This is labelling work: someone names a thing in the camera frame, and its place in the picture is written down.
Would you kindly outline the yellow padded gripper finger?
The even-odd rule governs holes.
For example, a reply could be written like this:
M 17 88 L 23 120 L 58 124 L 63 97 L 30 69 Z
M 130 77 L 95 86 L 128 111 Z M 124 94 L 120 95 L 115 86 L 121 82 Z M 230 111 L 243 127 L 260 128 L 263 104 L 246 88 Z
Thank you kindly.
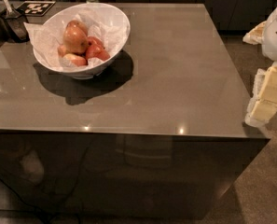
M 251 31 L 249 31 L 242 39 L 243 42 L 251 45 L 263 43 L 263 35 L 266 23 L 263 21 Z
M 252 93 L 244 121 L 249 126 L 261 127 L 277 113 L 277 62 L 267 70 L 257 70 Z

